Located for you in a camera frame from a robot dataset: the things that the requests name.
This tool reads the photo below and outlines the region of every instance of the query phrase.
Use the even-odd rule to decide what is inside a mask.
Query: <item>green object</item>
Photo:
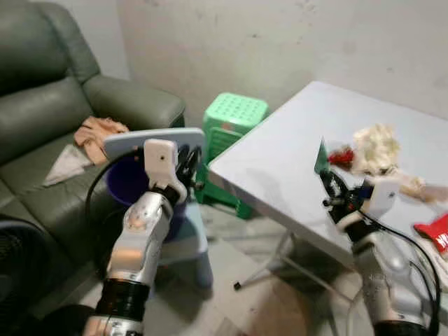
[[[314,165],[314,172],[320,174],[321,172],[330,171],[330,163],[328,161],[327,150],[323,139],[319,146],[319,152],[317,153],[316,164]]]
[[[227,191],[207,180],[207,165],[223,151],[252,130],[269,114],[269,106],[263,100],[221,93],[204,114],[203,130],[206,136],[204,164],[199,168],[197,180],[204,183],[204,189],[196,192],[198,202],[207,198],[230,204],[240,218],[248,218],[251,208]]]
[[[0,0],[0,22],[0,214],[42,229],[54,259],[46,288],[52,290],[94,249],[107,252],[122,220],[103,182],[92,198],[92,222],[84,220],[85,196],[102,167],[42,186],[74,142],[73,132],[88,116],[110,117],[131,130],[182,126],[184,103],[101,75],[75,20],[56,3]]]

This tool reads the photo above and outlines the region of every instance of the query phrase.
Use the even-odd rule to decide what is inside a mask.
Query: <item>sofa armrest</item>
[[[168,92],[102,75],[92,77],[83,88],[97,116],[110,117],[131,130],[183,126],[185,104]]]

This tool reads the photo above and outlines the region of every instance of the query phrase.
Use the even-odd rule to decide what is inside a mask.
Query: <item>sofa backrest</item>
[[[0,164],[79,127],[92,114],[81,84],[98,73],[63,7],[0,0]]]

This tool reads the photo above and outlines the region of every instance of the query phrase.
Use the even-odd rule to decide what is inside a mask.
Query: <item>red object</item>
[[[328,161],[332,165],[346,165],[353,161],[355,154],[350,147],[343,148],[342,150],[336,150],[330,154]]]
[[[448,213],[431,224],[414,224],[414,229],[430,237],[442,256],[448,256]]]

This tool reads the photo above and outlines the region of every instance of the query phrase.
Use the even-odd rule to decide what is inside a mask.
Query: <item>gray leather sofa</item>
[[[116,235],[108,221],[119,219],[117,204],[104,183],[92,199],[91,225],[83,215],[101,167],[42,186],[83,120],[111,117],[131,130],[181,127],[183,110],[183,101],[172,94],[101,75],[63,7],[0,0],[0,214],[44,229],[57,260],[49,277],[66,277],[92,259],[98,247],[94,228],[102,228],[99,241],[105,246]]]

